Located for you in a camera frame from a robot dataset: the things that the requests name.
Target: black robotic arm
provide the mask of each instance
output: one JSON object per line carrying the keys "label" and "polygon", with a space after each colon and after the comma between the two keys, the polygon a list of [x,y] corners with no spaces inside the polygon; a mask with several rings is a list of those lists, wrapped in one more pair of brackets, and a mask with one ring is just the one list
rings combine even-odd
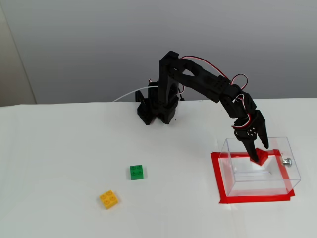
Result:
{"label": "black robotic arm", "polygon": [[[237,118],[234,134],[241,141],[250,158],[259,161],[254,141],[259,135],[264,147],[268,148],[265,119],[248,93],[222,75],[215,76],[200,65],[188,59],[178,58],[179,54],[170,51],[159,61],[159,80],[150,82],[149,96],[145,99],[140,91],[136,92],[136,101],[141,102],[138,115],[146,125],[155,117],[169,124],[178,105],[178,84],[193,88],[210,100],[219,101],[231,118]],[[185,70],[194,76],[185,75]]]}

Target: white table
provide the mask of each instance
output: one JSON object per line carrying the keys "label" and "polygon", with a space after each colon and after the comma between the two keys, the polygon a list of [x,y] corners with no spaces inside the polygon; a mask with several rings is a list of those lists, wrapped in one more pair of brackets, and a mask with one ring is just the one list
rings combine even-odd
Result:
{"label": "white table", "polygon": [[[210,152],[233,137],[221,104],[180,102],[170,125],[150,126],[138,103],[0,108],[0,237],[315,238],[317,99],[256,104],[297,161],[290,202],[218,204]],[[130,181],[138,164],[145,179]]]}

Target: metal screw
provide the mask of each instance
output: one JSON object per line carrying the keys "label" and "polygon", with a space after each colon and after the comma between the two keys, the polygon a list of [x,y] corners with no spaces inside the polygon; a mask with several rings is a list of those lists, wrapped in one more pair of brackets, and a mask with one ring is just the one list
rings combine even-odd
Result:
{"label": "metal screw", "polygon": [[284,166],[287,166],[287,167],[291,167],[291,166],[292,166],[292,160],[291,160],[291,158],[283,159],[283,165],[284,165]]}

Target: gray wall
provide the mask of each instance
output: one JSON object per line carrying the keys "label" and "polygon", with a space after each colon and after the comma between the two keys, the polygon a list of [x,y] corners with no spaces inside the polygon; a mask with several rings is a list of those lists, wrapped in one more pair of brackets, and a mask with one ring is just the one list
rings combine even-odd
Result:
{"label": "gray wall", "polygon": [[0,106],[35,103],[30,83],[0,6]]}
{"label": "gray wall", "polygon": [[247,74],[254,98],[317,96],[316,0],[0,2],[38,103],[111,101],[157,79],[169,50]]}

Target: clear plastic box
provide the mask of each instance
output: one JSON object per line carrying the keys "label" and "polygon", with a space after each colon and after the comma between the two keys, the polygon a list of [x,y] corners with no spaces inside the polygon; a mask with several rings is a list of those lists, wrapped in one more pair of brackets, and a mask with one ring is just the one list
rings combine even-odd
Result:
{"label": "clear plastic box", "polygon": [[301,177],[287,137],[268,139],[269,149],[261,140],[255,146],[267,156],[262,165],[250,160],[242,142],[227,138],[220,157],[219,165],[227,196],[272,196],[288,194]]}

